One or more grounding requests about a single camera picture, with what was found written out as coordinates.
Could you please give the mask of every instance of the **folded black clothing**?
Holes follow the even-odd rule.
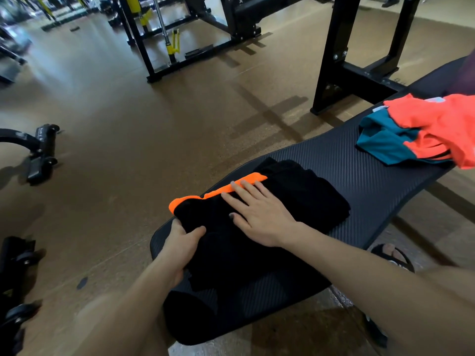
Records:
[[[350,214],[350,205],[325,179],[298,163],[267,158],[254,172],[267,177],[262,184],[288,209],[296,221],[329,233]],[[204,225],[206,234],[187,265],[193,291],[230,290],[277,269],[298,268],[302,262],[278,247],[252,241],[229,218],[236,212],[221,197],[190,198],[174,209],[186,232]]]

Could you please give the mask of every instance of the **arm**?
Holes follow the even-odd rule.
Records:
[[[182,280],[183,268],[193,257],[205,231],[199,227],[187,234],[175,219],[157,258],[124,294],[117,307],[94,327],[74,356],[135,355],[156,322],[169,290]]]
[[[424,355],[475,354],[475,305],[422,277],[296,222],[262,184],[222,194],[251,239],[283,247],[313,266],[408,350]]]

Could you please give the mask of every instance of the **gym floor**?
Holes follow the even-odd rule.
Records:
[[[3,127],[34,132],[55,123],[60,161],[50,181],[24,184],[27,153],[2,144],[1,237],[46,249],[27,301],[43,300],[26,324],[21,356],[64,355],[74,317],[101,293],[127,288],[150,263],[153,232],[175,197],[200,194],[244,162],[319,135],[369,107],[354,96],[320,117],[309,113],[331,4],[304,0],[262,21],[263,36],[146,83],[140,55],[103,15],[50,33],[32,30],[29,64],[0,91]],[[347,60],[364,66],[389,50],[398,15],[359,11]],[[75,25],[80,30],[71,33]],[[181,28],[187,52],[225,35],[200,21]],[[148,42],[157,65],[163,45]],[[414,20],[393,76],[409,84],[467,55],[475,30]],[[393,242],[417,269],[475,269],[475,170],[453,170],[414,197],[377,243]],[[84,287],[80,281],[87,278]],[[377,355],[361,314],[328,289],[217,340],[172,355]]]

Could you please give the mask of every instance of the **sandal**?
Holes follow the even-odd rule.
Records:
[[[394,263],[403,269],[406,269],[411,272],[414,271],[414,266],[412,265],[411,261],[407,256],[402,252],[400,249],[395,247],[394,249],[399,251],[400,254],[404,257],[406,262],[403,262],[401,260],[396,259],[395,257],[392,257],[390,255],[387,255],[383,253],[383,246],[385,244],[380,244],[378,246],[373,247],[371,250],[371,253],[374,253],[375,255],[384,258],[385,260],[388,260],[390,263]],[[374,323],[373,320],[371,320],[367,315],[364,315],[364,324],[366,326],[366,329],[368,330],[371,338],[374,340],[374,342],[382,348],[386,348],[388,346],[388,336],[377,326],[377,324]]]

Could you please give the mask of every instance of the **person's right hand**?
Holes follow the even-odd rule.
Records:
[[[253,241],[264,246],[282,247],[286,239],[293,236],[297,221],[282,202],[260,182],[253,186],[243,180],[241,185],[244,188],[234,181],[231,182],[231,187],[245,203],[228,193],[221,194],[223,199],[242,215],[231,213],[229,217]]]

